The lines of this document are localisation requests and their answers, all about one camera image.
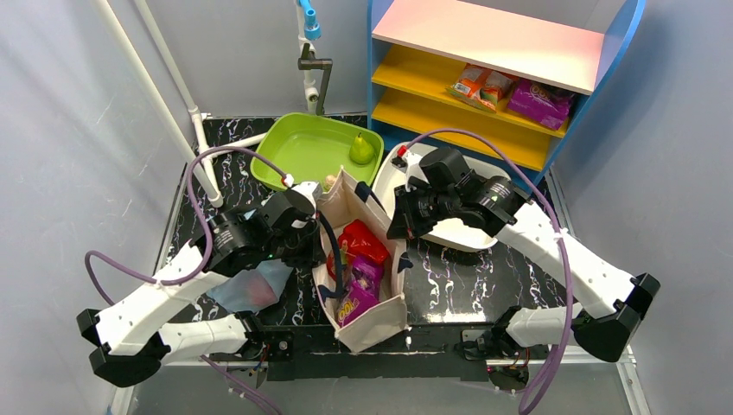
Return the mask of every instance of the white pipe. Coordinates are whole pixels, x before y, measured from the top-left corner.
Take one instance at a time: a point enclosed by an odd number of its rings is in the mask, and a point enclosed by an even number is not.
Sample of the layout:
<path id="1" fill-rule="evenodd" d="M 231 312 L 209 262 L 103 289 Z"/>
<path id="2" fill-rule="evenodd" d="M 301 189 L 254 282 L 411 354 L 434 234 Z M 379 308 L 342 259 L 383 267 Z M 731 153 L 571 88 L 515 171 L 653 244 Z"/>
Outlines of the white pipe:
<path id="1" fill-rule="evenodd" d="M 303 15 L 303 8 L 300 7 L 300 2 L 295 0 L 296 15 L 298 19 L 298 55 L 303 52 L 303 45 L 310 43 L 310 51 L 315 53 L 316 47 L 313 43 L 305 38 L 305 16 Z M 316 80 L 313 78 L 313 74 L 310 69 L 303 71 L 303 92 L 305 94 L 305 102 L 308 104 L 308 112 L 311 114 L 316 113 L 316 107 L 318 105 L 318 89 L 316 88 Z"/>
<path id="2" fill-rule="evenodd" d="M 163 34 L 161 33 L 160 28 L 158 28 L 156 19 L 153 17 L 153 13 L 150 11 L 148 3 L 145 0 L 135 0 L 135 5 L 137 5 L 137 10 L 140 12 L 140 16 L 143 18 L 145 26 L 148 28 L 150 36 L 153 38 L 153 42 L 155 42 L 158 47 L 158 52 L 160 52 L 161 57 L 165 62 L 165 66 L 168 67 L 170 76 L 173 77 L 175 85 L 178 86 L 178 91 L 181 92 L 183 101 L 186 103 L 186 107 L 188 107 L 188 112 L 192 114 L 198 112 L 199 107 L 194 103 L 194 98 L 191 96 L 191 92 L 188 90 L 186 82 L 183 81 L 181 71 L 178 70 L 178 66 L 175 64 L 173 55 L 170 53 L 170 49 L 168 49 L 165 39 L 163 39 Z"/>
<path id="3" fill-rule="evenodd" d="M 162 120 L 163 126 L 165 127 L 170 137 L 173 139 L 173 143 L 176 147 L 178 147 L 178 150 L 183 155 L 186 163 L 193 162 L 195 159 L 194 151 L 191 150 L 191 147 L 188 145 L 188 141 L 186 141 L 186 137 L 183 136 L 183 132 L 178 127 L 178 124 L 175 122 L 173 114 L 170 113 L 170 109 L 167 105 L 165 105 L 165 101 L 163 100 L 160 92 L 157 90 L 155 82 L 153 82 L 150 74 L 145 69 L 145 65 L 143 64 L 143 61 L 140 60 L 140 56 L 137 55 L 135 48 L 130 42 L 130 38 L 127 37 L 127 34 L 124 32 L 124 28 L 122 27 L 122 24 L 117 19 L 117 16 L 115 16 L 114 10 L 112 10 L 112 7 L 107 2 L 107 0 L 96 0 L 94 3 L 99 9 L 99 13 L 100 15 L 102 15 L 104 23 L 110 30 L 112 37 L 115 38 L 120 48 L 127 56 L 128 61 L 130 61 L 133 72 L 137 76 L 139 82 L 142 84 L 143 91 L 148 96 L 148 99 L 153 105 L 153 108 L 155 108 L 158 117 L 160 117 L 160 119 Z M 204 169 L 202 169 L 201 166 L 196 166 L 194 167 L 194 174 L 196 176 L 196 179 L 201 184 L 201 187 L 206 192 L 208 199 L 215 206 L 217 206 L 218 203 L 220 207 L 223 204 L 223 200 L 221 200 L 221 195 L 217 191 L 216 187 L 211 183 L 211 181 L 208 180 Z"/>
<path id="4" fill-rule="evenodd" d="M 206 132 L 204 132 L 204 124 L 203 124 L 203 117 L 201 116 L 200 112 L 194 112 L 191 114 L 191 121 L 194 123 L 194 130 L 196 130 L 196 141 L 199 144 L 199 154 L 203 153 L 204 151 L 209 149 L 208 143 L 206 141 Z M 204 171 L 206 171 L 208 180 L 211 181 L 211 183 L 216 188 L 217 193 L 219 193 L 219 200 L 216 201 L 216 203 L 219 203 L 220 205 L 217 206 L 217 208 L 220 208 L 222 204 L 224 204 L 224 199 L 221 198 L 221 192 L 219 191 L 219 186 L 216 182 L 216 174 L 214 173 L 214 165 L 212 164 L 212 157 L 208 156 L 204 158 L 201 161 L 201 164 L 204 165 Z"/>
<path id="5" fill-rule="evenodd" d="M 196 142 L 199 145 L 199 154 L 203 153 L 209 149 L 209 146 L 207 143 L 206 133 L 204 132 L 201 111 L 199 111 L 199 107 L 194 102 L 194 97 L 191 96 L 191 92 L 188 90 L 186 82 L 183 80 L 181 71 L 178 70 L 178 66 L 175 64 L 173 55 L 170 53 L 168 44 L 163 38 L 163 34 L 158 27 L 155 17 L 153 17 L 152 11 L 150 11 L 148 3 L 145 0 L 135 0 L 135 5 L 137 6 L 137 11 L 140 12 L 140 16 L 145 22 L 145 27 L 148 28 L 148 32 L 150 32 L 150 36 L 153 38 L 153 42 L 155 42 L 158 48 L 158 52 L 163 58 L 163 62 L 165 62 L 165 66 L 168 68 L 171 78 L 173 78 L 173 81 L 175 82 L 175 86 L 178 87 L 178 92 L 181 93 L 183 101 L 186 103 L 188 113 L 191 114 L 191 121 L 194 123 Z M 212 157 L 209 156 L 205 158 L 201 164 L 204 166 L 204 171 L 206 171 L 208 180 L 216 189 L 217 197 L 213 199 L 209 197 L 209 201 L 211 201 L 216 208 L 220 208 L 224 203 L 224 199 L 221 197 L 219 184 L 216 182 L 216 174 L 214 173 L 214 166 L 212 165 Z"/>
<path id="6" fill-rule="evenodd" d="M 260 144 L 262 142 L 262 140 L 265 138 L 266 135 L 267 135 L 267 133 L 264 132 L 264 133 L 258 134 L 256 136 L 252 136 L 252 137 L 249 137 L 249 138 L 245 138 L 243 140 L 235 141 L 234 143 L 229 143 L 229 144 L 224 145 L 222 147 L 235 147 L 235 148 L 250 147 L 250 146 L 253 146 L 253 145 L 256 145 L 256 144 Z"/>

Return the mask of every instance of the white wall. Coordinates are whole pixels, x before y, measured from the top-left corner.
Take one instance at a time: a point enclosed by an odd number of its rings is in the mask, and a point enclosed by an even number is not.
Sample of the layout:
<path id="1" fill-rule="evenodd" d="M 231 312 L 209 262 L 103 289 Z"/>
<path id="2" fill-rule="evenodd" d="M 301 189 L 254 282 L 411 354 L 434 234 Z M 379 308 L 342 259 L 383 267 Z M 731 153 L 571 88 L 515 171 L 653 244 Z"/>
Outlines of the white wall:
<path id="1" fill-rule="evenodd" d="M 105 413 L 74 321 L 105 305 L 83 255 L 152 272 L 182 159 L 88 1 L 0 3 L 0 113 L 2 412 Z M 113 298 L 137 285 L 95 265 Z"/>
<path id="2" fill-rule="evenodd" d="M 632 342 L 654 414 L 728 414 L 733 389 L 730 0 L 649 0 L 557 162 L 577 234 L 661 291 Z"/>
<path id="3" fill-rule="evenodd" d="M 204 112 L 216 116 L 305 111 L 297 71 L 292 0 L 148 0 L 150 9 Z M 313 0 L 322 26 L 318 56 L 332 58 L 329 113 L 367 110 L 367 0 Z M 471 0 L 471 3 L 604 31 L 622 0 Z M 478 42 L 495 42 L 491 34 Z"/>

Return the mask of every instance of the black tabletop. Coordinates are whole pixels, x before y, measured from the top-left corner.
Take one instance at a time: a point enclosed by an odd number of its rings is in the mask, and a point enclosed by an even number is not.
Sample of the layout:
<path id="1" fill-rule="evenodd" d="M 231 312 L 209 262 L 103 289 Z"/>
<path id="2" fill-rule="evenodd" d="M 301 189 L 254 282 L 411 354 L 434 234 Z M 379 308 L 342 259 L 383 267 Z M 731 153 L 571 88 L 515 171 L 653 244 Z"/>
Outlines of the black tabletop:
<path id="1" fill-rule="evenodd" d="M 366 117 L 338 117 L 342 121 L 366 125 Z M 205 123 L 209 144 L 228 144 L 266 132 L 274 118 L 215 119 Z M 225 197 L 220 211 L 241 204 L 260 203 L 271 191 L 249 174 L 251 158 L 239 153 L 219 156 L 214 170 Z M 198 196 L 205 201 L 202 189 Z M 207 217 L 218 212 L 202 202 Z M 169 258 L 188 241 L 200 225 L 187 197 L 182 200 L 175 224 Z M 512 305 L 556 307 L 564 305 L 564 289 L 535 264 L 513 248 L 497 243 L 481 252 L 459 252 L 424 240 L 409 244 L 415 265 L 405 274 L 405 297 L 410 324 L 446 322 L 491 322 Z M 220 318 L 226 310 L 206 296 L 186 308 L 176 322 Z M 319 306 L 310 270 L 294 270 L 278 304 L 258 313 L 265 325 L 327 324 Z"/>

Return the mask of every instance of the purple chip bag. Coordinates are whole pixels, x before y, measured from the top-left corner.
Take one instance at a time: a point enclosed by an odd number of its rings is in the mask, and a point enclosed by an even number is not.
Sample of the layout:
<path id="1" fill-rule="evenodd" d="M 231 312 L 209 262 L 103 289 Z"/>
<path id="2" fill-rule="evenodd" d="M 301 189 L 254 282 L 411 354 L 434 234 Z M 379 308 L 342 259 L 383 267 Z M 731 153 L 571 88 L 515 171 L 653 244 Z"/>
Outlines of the purple chip bag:
<path id="1" fill-rule="evenodd" d="M 351 273 L 347 294 L 342 298 L 336 311 L 336 320 L 342 327 L 379 304 L 379 284 L 382 281 L 384 267 L 357 255 L 351 265 Z"/>
<path id="2" fill-rule="evenodd" d="M 336 320 L 340 326 L 344 327 L 377 304 L 379 304 L 379 299 L 361 288 L 359 282 L 354 279 L 348 287 L 347 295 L 339 304 Z"/>
<path id="3" fill-rule="evenodd" d="M 376 298 L 379 298 L 379 284 L 382 282 L 384 273 L 384 266 L 376 265 L 361 255 L 357 255 L 351 264 L 353 281 L 358 282 L 364 290 Z"/>
<path id="4" fill-rule="evenodd" d="M 514 89 L 507 108 L 557 130 L 570 115 L 575 95 L 561 88 L 522 79 Z"/>

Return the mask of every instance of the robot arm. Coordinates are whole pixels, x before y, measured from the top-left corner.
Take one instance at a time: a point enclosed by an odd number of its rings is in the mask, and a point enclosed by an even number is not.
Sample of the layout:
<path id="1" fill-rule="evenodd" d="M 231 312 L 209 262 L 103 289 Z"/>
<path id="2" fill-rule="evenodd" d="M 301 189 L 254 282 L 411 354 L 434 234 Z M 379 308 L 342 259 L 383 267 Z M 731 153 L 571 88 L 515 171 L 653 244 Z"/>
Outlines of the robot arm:
<path id="1" fill-rule="evenodd" d="M 211 322 L 168 321 L 201 294 L 262 261 L 282 259 L 294 267 L 323 261 L 315 220 L 320 193 L 318 183 L 301 183 L 275 193 L 251 215 L 215 216 L 208 222 L 213 254 L 193 279 L 178 285 L 145 283 L 107 309 L 79 314 L 82 336 L 97 347 L 89 356 L 95 374 L 128 387 L 162 364 L 242 349 L 252 330 L 235 315 Z M 190 273 L 202 261 L 204 243 L 203 237 L 187 243 L 155 279 L 171 281 Z"/>
<path id="2" fill-rule="evenodd" d="M 550 219 L 524 191 L 506 178 L 479 176 L 457 150 L 441 148 L 425 157 L 407 151 L 392 163 L 406 171 L 408 182 L 394 190 L 388 238 L 418 238 L 440 220 L 460 218 L 516 248 L 560 284 L 564 269 L 557 238 L 564 238 L 578 301 L 572 310 L 574 341 L 601 360 L 618 361 L 659 290 L 655 278 L 634 278 L 570 235 L 556 235 Z M 492 327 L 487 350 L 511 355 L 536 344 L 558 344 L 565 313 L 565 307 L 511 308 Z"/>

